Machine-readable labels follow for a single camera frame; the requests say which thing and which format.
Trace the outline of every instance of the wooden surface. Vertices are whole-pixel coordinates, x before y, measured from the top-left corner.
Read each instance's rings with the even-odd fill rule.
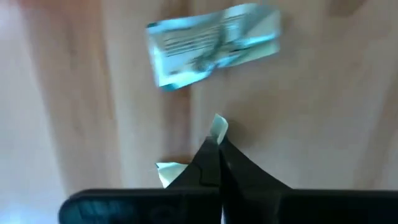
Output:
[[[160,187],[154,162],[192,156],[215,113],[291,187],[398,189],[398,2],[269,1],[279,54],[157,89],[146,24],[241,3],[2,1],[0,220],[54,223],[81,189]]]

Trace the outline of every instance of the black plastic object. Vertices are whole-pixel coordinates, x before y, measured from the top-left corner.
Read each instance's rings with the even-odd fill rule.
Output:
[[[207,138],[166,189],[86,190],[61,207],[70,223],[398,223],[398,193],[295,190],[225,138]]]

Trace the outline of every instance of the black device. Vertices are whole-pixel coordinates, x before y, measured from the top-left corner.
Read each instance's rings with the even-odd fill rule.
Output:
[[[72,195],[61,224],[395,223],[393,191],[291,189],[255,165],[228,138],[207,138],[166,189],[93,189]]]

